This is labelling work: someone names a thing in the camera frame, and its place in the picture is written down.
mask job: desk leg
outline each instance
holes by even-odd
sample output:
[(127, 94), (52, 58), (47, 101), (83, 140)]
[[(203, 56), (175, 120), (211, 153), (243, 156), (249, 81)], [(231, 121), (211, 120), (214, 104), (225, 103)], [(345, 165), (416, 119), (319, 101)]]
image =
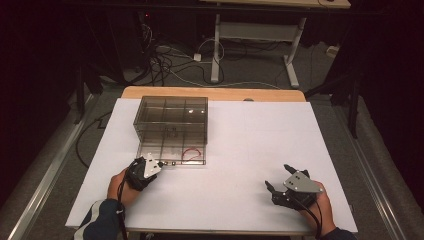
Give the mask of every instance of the desk leg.
[(214, 52), (212, 59), (212, 70), (211, 70), (211, 82), (219, 82), (219, 28), (221, 24), (221, 16), (216, 15), (215, 20), (215, 42), (214, 42)]
[(284, 61), (285, 61), (286, 69), (287, 69), (287, 74), (289, 76), (290, 84), (292, 88), (295, 88), (295, 89), (299, 88), (299, 81), (297, 81), (296, 72), (294, 71), (293, 59), (294, 59), (294, 56), (296, 55), (297, 46), (299, 45), (300, 37), (302, 36), (305, 23), (306, 23), (306, 18), (300, 19), (300, 22), (299, 22), (299, 25), (297, 26), (297, 31), (294, 36), (292, 46), (290, 49), (290, 55), (284, 56)]

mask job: wooden table edge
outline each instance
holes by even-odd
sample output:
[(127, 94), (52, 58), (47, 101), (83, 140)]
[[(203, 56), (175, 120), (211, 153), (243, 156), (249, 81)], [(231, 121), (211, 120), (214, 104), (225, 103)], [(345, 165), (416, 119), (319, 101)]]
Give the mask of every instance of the wooden table edge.
[(299, 90), (241, 88), (130, 86), (124, 89), (121, 98), (141, 99), (143, 96), (207, 97), (212, 101), (306, 102)]

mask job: white paper sheet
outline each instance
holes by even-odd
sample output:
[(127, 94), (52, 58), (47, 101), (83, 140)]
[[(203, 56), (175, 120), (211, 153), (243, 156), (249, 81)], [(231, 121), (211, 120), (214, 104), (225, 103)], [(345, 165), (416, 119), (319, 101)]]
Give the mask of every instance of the white paper sheet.
[[(119, 99), (66, 226), (77, 227), (106, 196), (110, 177), (135, 158), (133, 121), (140, 100)], [(357, 232), (309, 103), (209, 101), (207, 163), (164, 167), (127, 210), (131, 230), (306, 234), (294, 210), (273, 205), (264, 184), (283, 190), (284, 164), (323, 182), (340, 228)]]

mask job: electrical cord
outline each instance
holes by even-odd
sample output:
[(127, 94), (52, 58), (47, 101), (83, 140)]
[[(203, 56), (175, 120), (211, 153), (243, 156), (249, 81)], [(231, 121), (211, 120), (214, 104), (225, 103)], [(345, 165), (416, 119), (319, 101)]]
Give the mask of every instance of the electrical cord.
[(80, 151), (79, 151), (79, 143), (81, 140), (81, 137), (85, 134), (85, 132), (91, 127), (93, 126), (96, 122), (99, 122), (99, 125), (97, 126), (97, 129), (105, 129), (105, 127), (100, 127), (102, 125), (103, 122), (103, 118), (106, 117), (107, 115), (111, 114), (112, 112), (107, 112), (103, 115), (101, 115), (100, 117), (94, 119), (93, 122), (91, 122), (86, 128), (84, 128), (81, 132), (81, 134), (78, 136), (76, 143), (75, 143), (75, 152), (77, 154), (78, 160), (81, 162), (82, 165), (84, 165), (84, 167), (88, 168), (89, 165), (82, 159)]

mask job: human hand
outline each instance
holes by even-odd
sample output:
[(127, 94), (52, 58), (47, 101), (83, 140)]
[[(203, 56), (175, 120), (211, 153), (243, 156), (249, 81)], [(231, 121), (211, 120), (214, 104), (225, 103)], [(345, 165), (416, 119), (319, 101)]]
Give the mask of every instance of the human hand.
[[(321, 235), (320, 235), (320, 237), (322, 237), (322, 236), (325, 236), (327, 233), (333, 231), (336, 228), (336, 225), (334, 224), (334, 221), (333, 221), (333, 211), (331, 208), (330, 199), (328, 198), (324, 185), (317, 181), (315, 181), (315, 183), (323, 191), (321, 193), (317, 193), (316, 203), (313, 203), (309, 207), (309, 210), (317, 217), (318, 221), (321, 222), (321, 219), (322, 219), (322, 222), (321, 222), (322, 229), (321, 229)], [(317, 224), (314, 218), (306, 210), (301, 210), (299, 211), (299, 213), (306, 218), (306, 220), (308, 221), (308, 224), (316, 232)]]
[[(107, 190), (107, 198), (118, 200), (118, 189), (119, 185), (122, 183), (122, 180), (125, 177), (125, 172), (127, 168), (122, 170), (119, 174), (113, 176), (109, 183), (109, 188)], [(124, 189), (122, 190), (121, 202), (125, 207), (130, 206), (135, 199), (140, 194), (140, 191), (137, 191), (128, 186), (128, 183), (125, 181)]]

